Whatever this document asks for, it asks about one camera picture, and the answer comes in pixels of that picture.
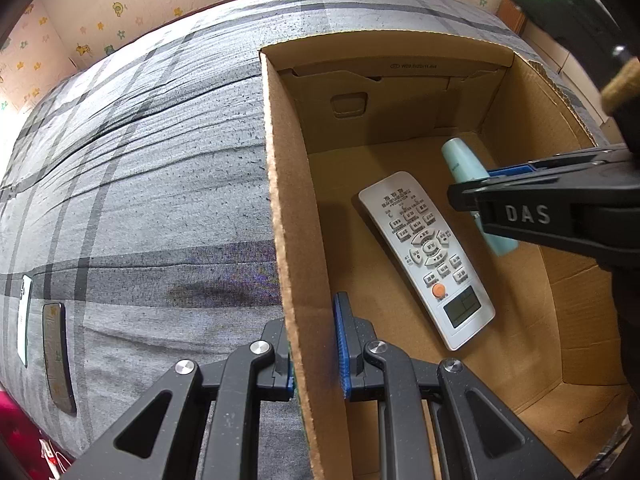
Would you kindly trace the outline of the light teal tube bottle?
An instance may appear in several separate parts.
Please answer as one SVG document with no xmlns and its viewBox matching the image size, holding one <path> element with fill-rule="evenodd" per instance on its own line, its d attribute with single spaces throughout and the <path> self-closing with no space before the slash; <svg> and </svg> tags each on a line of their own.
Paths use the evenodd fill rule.
<svg viewBox="0 0 640 480">
<path fill-rule="evenodd" d="M 454 182 L 463 183 L 473 180 L 488 178 L 489 174 L 476 155 L 469 149 L 463 140 L 459 138 L 449 139 L 442 144 L 442 156 L 446 160 L 446 164 L 454 177 Z M 513 252 L 518 248 L 518 242 L 512 238 L 506 238 L 498 235 L 488 234 L 484 231 L 480 214 L 477 211 L 471 211 L 477 229 L 483 235 L 484 241 L 491 251 L 501 257 L 509 252 Z"/>
</svg>

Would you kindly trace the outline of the white air conditioner remote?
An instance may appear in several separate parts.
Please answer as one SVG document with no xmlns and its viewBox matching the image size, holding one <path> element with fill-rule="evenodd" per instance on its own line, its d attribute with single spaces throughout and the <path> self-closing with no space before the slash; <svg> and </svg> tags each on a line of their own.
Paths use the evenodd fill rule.
<svg viewBox="0 0 640 480">
<path fill-rule="evenodd" d="M 422 185 L 397 171 L 358 193 L 434 323 L 446 348 L 457 351 L 495 317 L 488 292 Z"/>
</svg>

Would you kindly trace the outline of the brown cardboard box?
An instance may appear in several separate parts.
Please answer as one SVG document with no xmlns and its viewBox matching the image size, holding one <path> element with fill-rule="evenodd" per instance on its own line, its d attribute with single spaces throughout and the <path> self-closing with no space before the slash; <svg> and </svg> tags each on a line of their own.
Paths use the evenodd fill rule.
<svg viewBox="0 0 640 480">
<path fill-rule="evenodd" d="M 412 356 L 453 356 L 579 474 L 626 413 L 610 281 L 523 243 L 498 257 L 453 210 L 442 146 L 487 168 L 593 146 L 537 65 L 441 32 L 338 32 L 262 49 L 286 328 L 318 479 L 371 479 L 372 405 L 337 378 L 334 292 Z"/>
</svg>

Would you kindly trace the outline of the beige wardrobe cabinet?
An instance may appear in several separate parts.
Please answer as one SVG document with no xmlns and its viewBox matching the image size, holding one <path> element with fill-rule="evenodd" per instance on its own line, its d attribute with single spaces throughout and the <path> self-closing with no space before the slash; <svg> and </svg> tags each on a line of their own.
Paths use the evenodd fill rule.
<svg viewBox="0 0 640 480">
<path fill-rule="evenodd" d="M 497 16 L 506 26 L 517 32 L 544 62 L 557 73 L 564 84 L 580 99 L 582 106 L 601 128 L 606 140 L 611 143 L 623 141 L 615 120 L 604 114 L 600 107 L 600 96 L 576 58 L 553 40 L 546 32 L 526 18 L 519 6 L 511 0 L 501 0 Z"/>
</svg>

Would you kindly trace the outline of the grey plaid bed blanket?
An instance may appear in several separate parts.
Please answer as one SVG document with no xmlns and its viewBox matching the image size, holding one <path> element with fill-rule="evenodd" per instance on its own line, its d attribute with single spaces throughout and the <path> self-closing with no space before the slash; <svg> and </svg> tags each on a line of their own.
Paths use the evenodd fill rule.
<svg viewBox="0 0 640 480">
<path fill-rule="evenodd" d="M 66 79 L 27 119 L 1 188 L 1 382 L 66 453 L 84 454 L 179 360 L 222 360 L 268 321 L 286 322 L 260 54 L 374 30 L 511 48 L 558 88 L 593 146 L 604 140 L 521 37 L 459 0 L 235 0 Z M 27 366 L 16 353 L 24 274 Z M 65 307 L 75 416 L 50 397 L 48 302 Z M 262 406 L 258 474 L 318 479 L 299 391 Z"/>
</svg>

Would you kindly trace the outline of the black smartphone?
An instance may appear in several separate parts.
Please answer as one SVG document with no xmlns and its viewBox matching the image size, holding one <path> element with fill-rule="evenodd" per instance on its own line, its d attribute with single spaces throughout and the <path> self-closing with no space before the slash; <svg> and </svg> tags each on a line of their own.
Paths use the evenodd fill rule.
<svg viewBox="0 0 640 480">
<path fill-rule="evenodd" d="M 70 379 L 64 304 L 48 302 L 42 307 L 42 348 L 50 397 L 65 414 L 75 416 L 77 408 Z"/>
</svg>

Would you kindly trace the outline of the teal white smartphone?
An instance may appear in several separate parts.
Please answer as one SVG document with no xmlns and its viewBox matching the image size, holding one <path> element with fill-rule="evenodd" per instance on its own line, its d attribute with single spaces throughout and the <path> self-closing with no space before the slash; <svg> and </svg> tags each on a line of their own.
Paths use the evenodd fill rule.
<svg viewBox="0 0 640 480">
<path fill-rule="evenodd" d="M 24 366 L 27 366 L 27 336 L 30 297 L 32 296 L 32 278 L 27 274 L 22 276 L 20 301 L 18 302 L 16 322 L 16 353 Z"/>
</svg>

